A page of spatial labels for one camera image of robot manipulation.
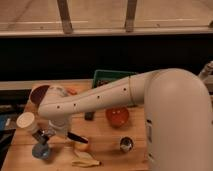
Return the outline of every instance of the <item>railing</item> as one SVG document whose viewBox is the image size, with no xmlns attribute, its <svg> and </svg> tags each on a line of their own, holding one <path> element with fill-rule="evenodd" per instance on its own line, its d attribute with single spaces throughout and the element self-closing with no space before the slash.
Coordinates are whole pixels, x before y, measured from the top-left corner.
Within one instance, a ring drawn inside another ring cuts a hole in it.
<svg viewBox="0 0 213 171">
<path fill-rule="evenodd" d="M 0 36 L 213 33 L 212 0 L 4 0 Z"/>
</svg>

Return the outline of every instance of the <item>wall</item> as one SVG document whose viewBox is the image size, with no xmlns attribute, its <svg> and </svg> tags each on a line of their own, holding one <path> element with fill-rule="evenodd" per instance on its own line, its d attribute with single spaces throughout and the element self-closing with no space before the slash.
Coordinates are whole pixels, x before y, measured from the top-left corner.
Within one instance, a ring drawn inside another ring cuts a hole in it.
<svg viewBox="0 0 213 171">
<path fill-rule="evenodd" d="M 213 59 L 213 35 L 2 38 L 0 80 L 92 78 L 95 69 L 180 67 L 198 73 Z"/>
</svg>

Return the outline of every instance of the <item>metal bar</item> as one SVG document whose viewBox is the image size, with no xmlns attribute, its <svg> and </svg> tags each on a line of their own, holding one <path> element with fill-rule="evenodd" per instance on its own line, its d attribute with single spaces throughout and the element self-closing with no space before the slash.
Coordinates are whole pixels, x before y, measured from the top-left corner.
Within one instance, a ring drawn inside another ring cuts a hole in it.
<svg viewBox="0 0 213 171">
<path fill-rule="evenodd" d="M 209 28 L 213 28 L 213 20 L 209 23 Z"/>
<path fill-rule="evenodd" d="M 125 29 L 75 29 L 72 34 L 64 34 L 62 30 L 38 31 L 0 31 L 0 37 L 80 37 L 80 36 L 130 36 L 130 35 L 173 35 L 173 34 L 213 34 L 213 29 L 200 27 L 161 27 L 134 28 L 134 32 L 126 33 Z"/>
<path fill-rule="evenodd" d="M 128 0 L 127 11 L 126 11 L 126 21 L 125 21 L 126 32 L 134 31 L 136 7 L 137 7 L 137 0 Z"/>
<path fill-rule="evenodd" d="M 58 9 L 62 21 L 62 28 L 65 34 L 71 34 L 73 32 L 72 23 L 69 14 L 69 8 L 67 0 L 57 0 Z"/>
</svg>

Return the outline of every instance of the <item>wooden countertop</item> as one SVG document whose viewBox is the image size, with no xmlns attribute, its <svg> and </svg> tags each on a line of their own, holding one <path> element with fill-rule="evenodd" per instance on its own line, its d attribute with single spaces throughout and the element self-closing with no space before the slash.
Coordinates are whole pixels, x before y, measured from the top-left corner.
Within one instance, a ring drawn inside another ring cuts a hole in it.
<svg viewBox="0 0 213 171">
<path fill-rule="evenodd" d="M 91 88 L 91 81 L 73 81 L 61 84 L 75 89 L 78 93 Z M 73 133 L 85 135 L 91 140 L 92 156 L 101 161 L 101 166 L 80 168 L 71 165 L 74 156 L 70 140 L 52 137 L 48 143 L 51 156 L 48 160 L 39 160 L 32 156 L 32 148 L 36 140 L 25 130 L 17 129 L 5 158 L 2 171 L 96 171 L 96 170 L 140 170 L 148 171 L 146 159 L 146 134 L 143 107 L 128 108 L 130 118 L 121 128 L 112 128 L 106 117 L 105 110 L 95 113 L 93 121 L 85 121 L 84 114 L 73 115 L 71 129 Z M 25 111 L 34 112 L 38 124 L 45 128 L 47 120 L 37 115 L 36 107 L 27 102 Z M 134 141 L 133 149 L 124 154 L 119 150 L 120 139 L 129 136 Z"/>
</svg>

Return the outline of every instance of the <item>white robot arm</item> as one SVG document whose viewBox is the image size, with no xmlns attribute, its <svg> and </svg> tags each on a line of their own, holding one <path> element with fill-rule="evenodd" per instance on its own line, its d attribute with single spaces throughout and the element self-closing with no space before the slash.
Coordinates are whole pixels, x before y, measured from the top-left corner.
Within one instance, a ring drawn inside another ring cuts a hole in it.
<svg viewBox="0 0 213 171">
<path fill-rule="evenodd" d="M 185 70 L 138 74 L 75 96 L 51 86 L 38 113 L 66 130 L 72 114 L 132 104 L 145 107 L 150 170 L 213 171 L 210 96 L 201 79 Z"/>
</svg>

